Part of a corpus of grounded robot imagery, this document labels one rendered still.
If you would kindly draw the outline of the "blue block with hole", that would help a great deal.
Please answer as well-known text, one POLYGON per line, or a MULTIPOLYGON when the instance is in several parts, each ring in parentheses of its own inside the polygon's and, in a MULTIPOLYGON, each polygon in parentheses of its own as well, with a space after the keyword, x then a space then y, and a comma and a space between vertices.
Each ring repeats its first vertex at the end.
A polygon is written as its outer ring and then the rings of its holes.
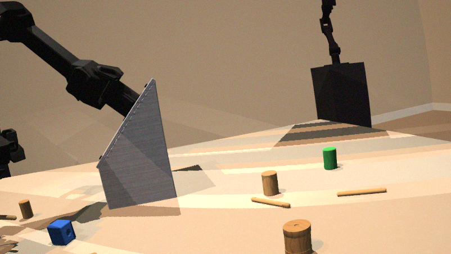
POLYGON ((52 244, 67 245, 76 238, 70 220, 56 220, 47 226, 47 230, 52 244))

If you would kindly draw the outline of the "green cylinder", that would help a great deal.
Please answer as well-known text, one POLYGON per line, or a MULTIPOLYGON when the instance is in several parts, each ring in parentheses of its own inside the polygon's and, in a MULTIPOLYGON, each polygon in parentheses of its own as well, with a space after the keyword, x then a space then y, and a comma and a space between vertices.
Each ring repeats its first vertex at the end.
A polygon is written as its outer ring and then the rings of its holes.
POLYGON ((325 170, 332 170, 337 168, 337 154, 335 147, 327 147, 322 150, 323 164, 325 170))

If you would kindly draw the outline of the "green string with wooden stick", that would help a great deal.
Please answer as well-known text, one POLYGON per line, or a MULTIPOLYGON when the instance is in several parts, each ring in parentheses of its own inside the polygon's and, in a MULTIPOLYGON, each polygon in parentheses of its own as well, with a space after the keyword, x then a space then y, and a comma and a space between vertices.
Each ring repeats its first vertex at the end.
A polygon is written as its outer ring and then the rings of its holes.
POLYGON ((15 215, 0 215, 0 220, 16 220, 15 215))

